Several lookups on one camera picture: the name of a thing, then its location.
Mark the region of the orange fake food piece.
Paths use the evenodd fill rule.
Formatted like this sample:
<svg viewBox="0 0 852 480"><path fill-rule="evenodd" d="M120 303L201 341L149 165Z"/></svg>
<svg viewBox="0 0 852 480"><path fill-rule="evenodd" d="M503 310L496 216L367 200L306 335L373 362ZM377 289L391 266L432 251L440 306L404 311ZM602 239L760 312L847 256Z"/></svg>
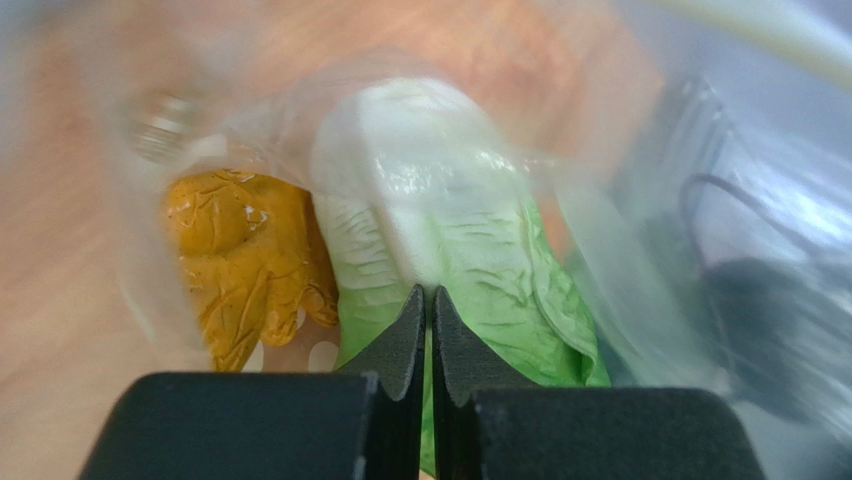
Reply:
<svg viewBox="0 0 852 480"><path fill-rule="evenodd" d="M338 288L308 191L219 169L174 181L162 217L214 370L240 371L258 345L289 344L301 313L338 325Z"/></svg>

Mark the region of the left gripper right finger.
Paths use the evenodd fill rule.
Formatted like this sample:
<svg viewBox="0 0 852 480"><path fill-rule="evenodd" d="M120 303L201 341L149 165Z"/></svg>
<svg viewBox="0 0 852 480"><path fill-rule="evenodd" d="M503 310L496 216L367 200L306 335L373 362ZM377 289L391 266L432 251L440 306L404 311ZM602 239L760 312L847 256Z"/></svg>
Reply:
<svg viewBox="0 0 852 480"><path fill-rule="evenodd" d="M440 479L760 479L744 427L689 388L545 388L498 356L444 288L432 314Z"/></svg>

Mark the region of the clear zip top bag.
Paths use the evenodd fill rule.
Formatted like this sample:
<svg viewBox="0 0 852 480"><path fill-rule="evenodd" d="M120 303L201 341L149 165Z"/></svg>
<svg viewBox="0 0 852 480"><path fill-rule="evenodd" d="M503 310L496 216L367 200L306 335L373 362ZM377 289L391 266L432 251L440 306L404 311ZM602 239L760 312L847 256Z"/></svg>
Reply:
<svg viewBox="0 0 852 480"><path fill-rule="evenodd" d="M123 292L178 369L211 369L160 207L181 177L245 167L308 190L358 312L419 283L545 305L581 294L619 385L697 387L746 419L851 438L851 185L832 160L748 140L702 78L671 81L610 182L509 143L454 84L367 56L222 114L230 73L105 50L101 97L125 217Z"/></svg>

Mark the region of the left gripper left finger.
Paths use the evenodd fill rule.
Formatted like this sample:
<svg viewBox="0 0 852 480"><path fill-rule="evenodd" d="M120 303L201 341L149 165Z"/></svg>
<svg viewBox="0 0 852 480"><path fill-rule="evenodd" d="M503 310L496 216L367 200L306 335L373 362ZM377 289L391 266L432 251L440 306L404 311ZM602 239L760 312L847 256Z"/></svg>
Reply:
<svg viewBox="0 0 852 480"><path fill-rule="evenodd" d="M333 373L159 372L115 403L84 479L415 479L426 308Z"/></svg>

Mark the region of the green white fake cabbage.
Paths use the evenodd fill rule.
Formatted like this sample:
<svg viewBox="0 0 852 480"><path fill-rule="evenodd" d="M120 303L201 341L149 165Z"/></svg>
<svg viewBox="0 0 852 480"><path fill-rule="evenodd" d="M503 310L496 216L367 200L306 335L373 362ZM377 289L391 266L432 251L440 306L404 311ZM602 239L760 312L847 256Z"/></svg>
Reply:
<svg viewBox="0 0 852 480"><path fill-rule="evenodd" d="M610 382L595 320L551 249L488 114L448 83L395 78L343 98L311 153L348 363L410 291L448 291L466 325L533 382Z"/></svg>

